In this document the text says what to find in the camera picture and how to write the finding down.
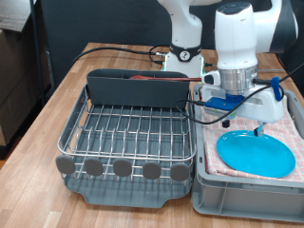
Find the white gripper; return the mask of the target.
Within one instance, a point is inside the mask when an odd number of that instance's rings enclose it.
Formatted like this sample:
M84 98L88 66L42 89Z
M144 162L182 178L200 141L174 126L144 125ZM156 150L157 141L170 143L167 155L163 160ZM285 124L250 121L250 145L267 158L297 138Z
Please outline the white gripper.
M229 94L227 90L215 85L204 85L201 98L204 102L203 109L207 114L234 119L235 117L247 118L258 121L254 130L256 137L264 135L264 123L274 124L283 117L283 103L279 88L266 88L255 85L241 91L238 95ZM230 127L230 120L222 121L222 127Z

